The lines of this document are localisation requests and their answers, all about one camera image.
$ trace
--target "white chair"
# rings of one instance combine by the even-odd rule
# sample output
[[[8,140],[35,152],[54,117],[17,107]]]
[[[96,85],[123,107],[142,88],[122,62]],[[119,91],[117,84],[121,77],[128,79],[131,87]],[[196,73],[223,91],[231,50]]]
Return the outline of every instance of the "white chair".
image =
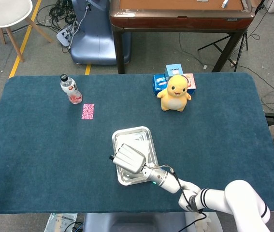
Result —
[[[35,28],[42,36],[44,36],[50,43],[53,41],[43,30],[41,30],[29,17],[32,10],[31,0],[0,0],[0,39],[3,44],[6,44],[3,36],[2,28],[6,28],[9,38],[13,44],[17,55],[23,62],[24,58],[20,52],[19,46],[11,32],[11,26],[18,22],[25,20],[33,28]]]

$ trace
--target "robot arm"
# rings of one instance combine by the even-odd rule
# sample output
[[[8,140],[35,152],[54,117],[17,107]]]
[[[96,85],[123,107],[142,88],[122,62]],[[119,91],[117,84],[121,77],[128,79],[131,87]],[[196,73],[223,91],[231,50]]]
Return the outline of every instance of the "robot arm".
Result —
[[[265,223],[270,219],[270,210],[255,190],[244,180],[230,182],[225,190],[200,189],[198,186],[177,178],[168,165],[155,166],[145,163],[139,151],[123,144],[111,156],[113,163],[132,173],[142,172],[148,180],[170,193],[182,191],[179,205],[186,211],[200,212],[204,208],[234,215],[238,232],[269,232]]]

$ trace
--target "stack of boxes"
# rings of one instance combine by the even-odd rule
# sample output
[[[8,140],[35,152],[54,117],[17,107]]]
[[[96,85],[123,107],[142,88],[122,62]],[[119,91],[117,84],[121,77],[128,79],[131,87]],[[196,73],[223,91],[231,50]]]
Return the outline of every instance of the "stack of boxes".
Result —
[[[188,81],[187,93],[193,94],[195,92],[194,75],[192,73],[183,73],[181,64],[168,64],[164,74],[155,74],[153,77],[153,91],[155,95],[167,88],[169,78],[174,75],[185,76]]]

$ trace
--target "gray floor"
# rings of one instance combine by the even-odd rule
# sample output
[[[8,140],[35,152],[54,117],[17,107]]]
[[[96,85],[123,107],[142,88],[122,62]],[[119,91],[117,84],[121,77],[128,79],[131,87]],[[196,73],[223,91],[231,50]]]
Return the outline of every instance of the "gray floor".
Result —
[[[40,6],[52,4],[56,0],[44,0]],[[44,15],[47,9],[42,11],[39,20],[45,20]],[[249,34],[260,22],[261,17],[265,14],[262,10],[254,19],[253,24],[249,28]],[[22,26],[20,23],[13,29]],[[54,39],[55,33],[47,31]],[[16,40],[21,45],[25,31],[15,34]],[[248,40],[249,51],[243,51],[240,65],[251,68],[262,78],[274,86],[274,14],[267,14],[255,31],[260,36],[260,40],[254,40],[250,37]],[[216,39],[220,39],[224,34],[200,34],[200,33],[182,33],[182,47],[195,55],[204,64],[208,64],[206,70],[203,69],[198,61],[192,56],[181,51],[179,46],[179,33],[135,33],[133,34],[132,58],[126,66],[127,73],[161,73],[164,66],[168,63],[181,63],[186,73],[210,72],[211,65],[215,64],[219,52],[213,47],[197,52],[197,48]],[[0,96],[4,84],[11,72],[14,64],[16,53],[6,38],[7,44],[0,43]],[[48,43],[36,31],[32,31],[24,51],[25,62],[20,63],[16,71],[16,75],[60,75],[67,74],[84,74],[85,65],[76,65],[71,60],[69,54],[63,54],[61,47],[57,41]],[[232,68],[227,63],[224,72],[231,72]],[[272,89],[255,74],[246,68],[239,67],[238,71],[248,72],[254,77],[256,87],[260,97],[264,96]],[[93,65],[91,74],[109,74],[117,73],[116,66],[98,66]],[[265,98],[267,102],[274,102],[274,93]],[[265,112],[274,112],[266,106]],[[219,213],[224,231],[234,232],[235,224],[233,217],[223,213]],[[0,215],[0,232],[42,232],[45,228],[49,214],[23,214],[23,215]],[[268,223],[271,231],[274,231],[274,212]]]

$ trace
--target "power strip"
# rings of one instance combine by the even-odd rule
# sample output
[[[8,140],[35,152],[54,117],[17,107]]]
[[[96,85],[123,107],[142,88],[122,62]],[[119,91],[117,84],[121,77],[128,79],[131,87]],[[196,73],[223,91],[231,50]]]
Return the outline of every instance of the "power strip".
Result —
[[[69,46],[69,41],[70,41],[70,34],[68,32],[68,27],[65,27],[63,30],[61,30],[59,33],[57,33],[56,38],[58,39],[58,41],[60,41],[60,43],[65,46],[68,47]]]

